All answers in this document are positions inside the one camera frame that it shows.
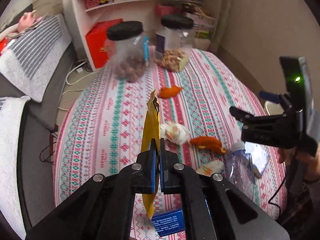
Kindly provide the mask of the person's right hand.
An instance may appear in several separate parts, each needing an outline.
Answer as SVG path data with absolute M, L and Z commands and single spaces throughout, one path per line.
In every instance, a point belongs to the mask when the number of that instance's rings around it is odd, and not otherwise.
M 285 150 L 285 149 L 279 148 L 278 149 L 279 163 L 280 164 L 283 163 L 293 151 L 294 149 Z M 296 154 L 296 159 L 298 161 L 305 163 L 308 167 L 304 177 L 305 180 L 307 181 L 319 180 L 319 146 L 317 148 L 317 152 L 314 157 L 307 153 L 298 152 Z

